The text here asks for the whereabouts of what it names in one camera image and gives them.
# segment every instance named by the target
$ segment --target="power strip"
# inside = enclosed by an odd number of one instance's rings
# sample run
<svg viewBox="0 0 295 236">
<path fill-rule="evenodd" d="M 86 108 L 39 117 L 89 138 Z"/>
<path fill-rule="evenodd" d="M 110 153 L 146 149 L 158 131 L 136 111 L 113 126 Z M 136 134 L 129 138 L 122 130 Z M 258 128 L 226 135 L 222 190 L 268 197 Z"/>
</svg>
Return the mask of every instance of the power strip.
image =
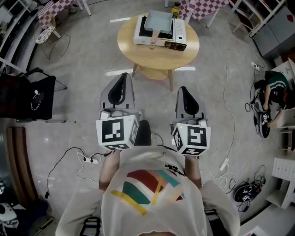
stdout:
<svg viewBox="0 0 295 236">
<path fill-rule="evenodd" d="M 253 70 L 256 74 L 258 74 L 260 68 L 257 66 L 253 61 L 251 61 L 251 66 L 253 67 Z"/>
<path fill-rule="evenodd" d="M 98 160 L 93 159 L 93 158 L 88 158 L 88 157 L 83 157 L 83 161 L 91 163 L 91 164 L 98 164 L 99 163 Z"/>
<path fill-rule="evenodd" d="M 223 163 L 221 164 L 219 170 L 220 171 L 223 171 L 228 162 L 229 162 L 229 159 L 228 158 L 225 158 L 224 161 L 223 161 Z"/>
</svg>

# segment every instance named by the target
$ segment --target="gray floor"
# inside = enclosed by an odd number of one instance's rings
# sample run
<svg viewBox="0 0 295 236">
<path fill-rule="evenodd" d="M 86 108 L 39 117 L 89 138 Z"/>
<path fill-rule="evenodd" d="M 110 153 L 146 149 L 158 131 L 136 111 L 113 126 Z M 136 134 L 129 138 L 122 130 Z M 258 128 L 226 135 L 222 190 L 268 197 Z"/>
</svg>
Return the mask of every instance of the gray floor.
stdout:
<svg viewBox="0 0 295 236">
<path fill-rule="evenodd" d="M 110 20 L 132 17 L 149 10 L 171 11 L 171 7 L 164 8 L 164 0 L 109 0 L 89 7 L 91 17 L 85 10 L 78 10 L 76 15 L 70 16 L 58 27 L 60 34 L 71 36 L 70 46 L 63 58 L 55 50 L 48 61 L 39 47 L 31 64 L 31 68 L 43 68 L 69 87 L 58 92 L 54 98 L 54 118 L 65 116 L 65 124 L 43 121 L 25 124 L 31 170 L 38 193 L 43 196 L 47 190 L 47 175 L 66 149 L 80 147 L 88 155 L 103 152 L 98 146 L 95 128 L 95 121 L 99 118 L 100 94 L 114 78 L 110 74 L 120 70 L 131 72 L 132 68 L 132 63 L 117 46 L 117 32 L 124 21 L 110 23 Z M 200 166 L 202 170 L 211 170 L 215 176 L 220 176 L 219 166 L 228 155 L 233 138 L 233 119 L 223 100 L 229 55 L 225 100 L 236 122 L 235 140 L 229 154 L 230 171 L 236 173 L 240 183 L 247 178 L 252 181 L 259 166 L 266 165 L 266 186 L 251 203 L 250 209 L 241 215 L 241 220 L 244 220 L 265 204 L 264 199 L 273 190 L 276 184 L 270 177 L 273 158 L 281 153 L 278 151 L 277 131 L 272 130 L 269 137 L 263 140 L 256 134 L 253 114 L 245 111 L 244 104 L 249 102 L 249 90 L 254 80 L 250 63 L 262 63 L 254 54 L 256 47 L 253 41 L 242 39 L 247 33 L 238 30 L 232 34 L 234 26 L 229 23 L 237 25 L 237 19 L 230 18 L 228 6 L 219 11 L 209 29 L 204 20 L 191 20 L 190 25 L 200 39 L 200 51 L 190 64 L 195 70 L 175 71 L 173 92 L 169 91 L 168 81 L 148 80 L 140 73 L 133 79 L 133 86 L 136 107 L 144 110 L 152 130 L 164 138 L 167 146 L 171 146 L 168 124 L 175 118 L 178 88 L 188 86 L 199 93 L 205 102 L 212 128 L 210 150 L 202 155 Z M 65 48 L 67 40 L 63 36 L 58 43 L 60 51 Z M 76 177 L 80 165 L 76 150 L 71 150 L 50 176 L 48 201 L 56 218 L 62 215 L 77 183 L 92 184 Z M 80 175 L 98 180 L 100 168 L 101 164 L 85 165 Z M 227 181 L 231 178 L 232 175 L 228 174 Z M 202 179 L 208 181 L 212 176 L 203 172 Z"/>
</svg>

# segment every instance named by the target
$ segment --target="white t-shirt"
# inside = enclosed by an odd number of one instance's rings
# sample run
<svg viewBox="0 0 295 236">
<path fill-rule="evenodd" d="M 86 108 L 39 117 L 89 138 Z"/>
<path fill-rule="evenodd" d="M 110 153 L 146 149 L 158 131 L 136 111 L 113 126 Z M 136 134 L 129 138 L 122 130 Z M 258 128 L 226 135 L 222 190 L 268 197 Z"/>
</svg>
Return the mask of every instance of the white t-shirt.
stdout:
<svg viewBox="0 0 295 236">
<path fill-rule="evenodd" d="M 141 153 L 121 161 L 103 195 L 103 234 L 206 236 L 202 196 L 184 175 L 184 157 L 169 151 L 143 152 L 142 147 Z"/>
</svg>

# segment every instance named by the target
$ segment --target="black chair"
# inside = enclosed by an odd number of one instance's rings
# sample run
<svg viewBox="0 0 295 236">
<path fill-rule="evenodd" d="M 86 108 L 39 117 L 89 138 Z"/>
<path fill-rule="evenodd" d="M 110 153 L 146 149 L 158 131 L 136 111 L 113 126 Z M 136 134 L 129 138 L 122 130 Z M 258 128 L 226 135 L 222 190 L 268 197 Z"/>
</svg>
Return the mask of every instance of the black chair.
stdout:
<svg viewBox="0 0 295 236">
<path fill-rule="evenodd" d="M 30 83 L 27 76 L 42 73 L 46 78 Z M 55 82 L 62 85 L 54 88 Z M 67 89 L 64 83 L 56 80 L 40 68 L 35 68 L 20 76 L 2 73 L 0 76 L 0 117 L 15 118 L 17 122 L 31 122 L 38 119 L 47 122 L 65 122 L 52 120 L 54 92 Z"/>
</svg>

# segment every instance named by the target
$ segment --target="white cabinet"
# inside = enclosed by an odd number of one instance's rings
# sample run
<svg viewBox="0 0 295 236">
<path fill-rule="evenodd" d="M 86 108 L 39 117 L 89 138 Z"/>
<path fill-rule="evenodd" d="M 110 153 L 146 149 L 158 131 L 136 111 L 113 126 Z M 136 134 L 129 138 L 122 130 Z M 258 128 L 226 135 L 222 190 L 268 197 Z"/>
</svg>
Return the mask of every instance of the white cabinet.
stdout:
<svg viewBox="0 0 295 236">
<path fill-rule="evenodd" d="M 288 181 L 295 181 L 295 161 L 275 158 L 273 161 L 272 176 Z"/>
<path fill-rule="evenodd" d="M 266 200 L 286 209 L 295 198 L 295 160 L 275 158 L 272 175 L 283 181 L 280 189 L 273 191 Z"/>
</svg>

